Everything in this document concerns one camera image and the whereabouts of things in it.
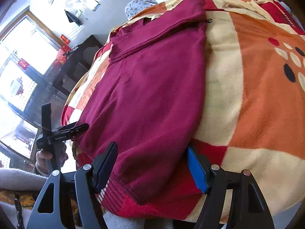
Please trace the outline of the left forearm white sleeve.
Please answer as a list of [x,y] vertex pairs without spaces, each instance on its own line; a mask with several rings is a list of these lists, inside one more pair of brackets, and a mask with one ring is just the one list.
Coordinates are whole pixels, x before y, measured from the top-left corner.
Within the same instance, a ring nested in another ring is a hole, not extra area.
[[40,191],[47,178],[19,169],[1,168],[0,188],[11,191]]

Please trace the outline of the person's left hand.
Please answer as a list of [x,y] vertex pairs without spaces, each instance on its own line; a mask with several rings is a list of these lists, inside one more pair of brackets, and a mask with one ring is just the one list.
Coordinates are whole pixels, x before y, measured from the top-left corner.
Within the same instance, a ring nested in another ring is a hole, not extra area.
[[[65,161],[68,159],[68,155],[66,153],[67,146],[63,144],[61,156],[59,157],[60,167],[62,167]],[[43,149],[37,151],[36,153],[36,164],[35,168],[41,175],[47,175],[47,164],[46,160],[51,160],[53,155]]]

